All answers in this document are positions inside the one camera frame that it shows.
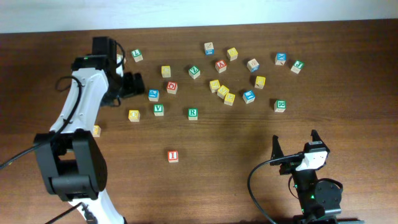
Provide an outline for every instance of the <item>wood grain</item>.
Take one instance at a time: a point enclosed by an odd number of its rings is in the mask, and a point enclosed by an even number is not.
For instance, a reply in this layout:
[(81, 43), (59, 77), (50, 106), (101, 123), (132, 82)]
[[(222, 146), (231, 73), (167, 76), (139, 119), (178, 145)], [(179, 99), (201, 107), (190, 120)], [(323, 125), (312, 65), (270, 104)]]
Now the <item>wood grain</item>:
[[(0, 35), (0, 161), (32, 145), (36, 133), (55, 122), (67, 93), (55, 81), (69, 75), (77, 56), (90, 53), (91, 38), (107, 35), (130, 52), (126, 71), (141, 72), (147, 88), (160, 90), (165, 116), (155, 117), (147, 96), (124, 100), (120, 108), (101, 108), (97, 143), (108, 165), (107, 190), (129, 223), (237, 223), (265, 220), (250, 199), (246, 178), (271, 156), (276, 134), (285, 154), (302, 150), (316, 129), (328, 144), (328, 165), (318, 172), (343, 183), (340, 218), (368, 223), (398, 220), (398, 20), (312, 22), (249, 26), (126, 29)], [(213, 42), (215, 55), (203, 44)], [(218, 74), (215, 62), (236, 47), (237, 60)], [(288, 65), (301, 60), (299, 75), (275, 66), (276, 52)], [(260, 69), (250, 74), (246, 62)], [(163, 79), (162, 65), (172, 77)], [(201, 75), (193, 80), (188, 68)], [(267, 78), (255, 89), (256, 75)], [(233, 106), (211, 93), (219, 79), (236, 94)], [(176, 95), (166, 81), (178, 82)], [(248, 105), (244, 90), (256, 100)], [(287, 101), (274, 113), (274, 100)], [(198, 108), (198, 121), (187, 110)], [(140, 110), (131, 123), (128, 110)], [(178, 150), (169, 164), (166, 152)], [(252, 188), (272, 217), (300, 214), (287, 188), (288, 176), (263, 167)], [(45, 191), (34, 154), (0, 171), (0, 223), (44, 223), (69, 208)], [(59, 223), (83, 223), (78, 212)]]

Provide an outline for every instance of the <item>black cable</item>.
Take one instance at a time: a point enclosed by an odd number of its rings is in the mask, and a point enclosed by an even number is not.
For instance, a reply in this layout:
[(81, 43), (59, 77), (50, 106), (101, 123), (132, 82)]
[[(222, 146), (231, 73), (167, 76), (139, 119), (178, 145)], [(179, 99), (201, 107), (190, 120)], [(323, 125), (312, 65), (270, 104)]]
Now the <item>black cable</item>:
[(293, 195), (293, 197), (299, 199), (298, 197), (296, 197), (296, 195), (293, 194), (292, 189), (290, 188), (290, 181), (292, 181), (292, 179), (293, 179), (293, 176), (291, 175), (289, 178), (289, 181), (287, 182), (287, 186), (289, 187), (289, 191)]
[(120, 48), (120, 50), (122, 51), (122, 54), (123, 54), (122, 60), (119, 63), (116, 64), (116, 68), (119, 68), (119, 66), (124, 63), (124, 58), (126, 57), (126, 53), (125, 53), (122, 45), (120, 45), (117, 41), (115, 41), (115, 43), (116, 43), (117, 46), (119, 46), (119, 48)]
[(293, 154), (293, 155), (289, 155), (289, 156), (284, 156), (278, 159), (271, 159), (265, 162), (262, 162), (260, 164), (258, 164), (255, 168), (253, 168), (253, 170), (250, 172), (249, 177), (248, 177), (248, 190), (249, 190), (249, 194), (251, 199), (253, 200), (254, 204), (257, 206), (257, 208), (260, 210), (260, 212), (272, 223), (272, 224), (277, 224), (267, 213), (266, 211), (264, 211), (264, 209), (261, 208), (260, 204), (257, 202), (256, 198), (253, 195), (253, 192), (251, 192), (251, 188), (250, 188), (250, 178), (253, 175), (253, 173), (260, 167), (262, 167), (263, 165), (267, 165), (268, 163), (271, 162), (279, 162), (279, 161), (283, 161), (286, 159), (291, 159), (294, 157), (299, 157), (301, 156), (300, 154)]
[(83, 202), (78, 203), (77, 205), (73, 206), (72, 208), (69, 208), (68, 210), (66, 210), (65, 212), (63, 212), (62, 214), (60, 214), (59, 216), (51, 219), (50, 221), (46, 222), (45, 224), (52, 224), (55, 223), (56, 221), (58, 221), (59, 219), (61, 219), (62, 217), (64, 217), (65, 215), (68, 215), (71, 211), (75, 210), (76, 208), (78, 208), (80, 205), (82, 205)]
[(65, 77), (61, 77), (60, 79), (58, 79), (58, 81), (55, 83), (55, 89), (58, 90), (58, 91), (65, 91), (65, 90), (69, 89), (69, 88), (71, 87), (71, 85), (68, 85), (66, 88), (61, 89), (61, 90), (58, 89), (58, 84), (60, 83), (60, 81), (61, 81), (61, 80), (64, 80), (64, 79), (67, 79), (67, 78), (71, 78), (71, 79), (73, 79), (73, 80), (75, 80), (75, 81), (77, 82), (77, 85), (78, 85), (78, 88), (79, 88), (79, 93), (78, 93), (78, 96), (77, 96), (77, 99), (76, 99), (76, 103), (75, 103), (75, 105), (74, 105), (73, 108), (72, 108), (72, 111), (70, 112), (68, 118), (63, 120), (63, 125), (61, 126), (61, 128), (60, 128), (48, 141), (44, 141), (44, 142), (42, 142), (42, 143), (40, 143), (40, 144), (34, 145), (34, 146), (32, 146), (32, 147), (30, 147), (30, 148), (28, 148), (28, 149), (26, 149), (26, 150), (24, 150), (24, 151), (22, 151), (22, 152), (16, 154), (16, 155), (13, 156), (12, 158), (10, 158), (8, 161), (6, 161), (5, 163), (1, 164), (0, 170), (2, 170), (2, 169), (4, 169), (5, 167), (9, 166), (10, 164), (12, 164), (14, 161), (16, 161), (17, 159), (21, 158), (22, 156), (24, 156), (24, 155), (26, 155), (26, 154), (28, 154), (28, 153), (30, 153), (30, 152), (36, 150), (36, 149), (39, 148), (40, 146), (42, 146), (42, 145), (44, 145), (44, 144), (47, 144), (47, 143), (53, 141), (53, 140), (56, 139), (56, 138), (61, 134), (61, 132), (68, 126), (70, 120), (72, 119), (72, 117), (73, 117), (73, 115), (75, 114), (75, 111), (76, 111), (76, 109), (77, 109), (77, 107), (78, 107), (78, 105), (79, 105), (80, 98), (81, 98), (81, 88), (82, 88), (82, 85), (81, 85), (81, 82), (79, 81), (79, 79), (77, 79), (76, 77), (73, 77), (73, 76), (65, 76)]

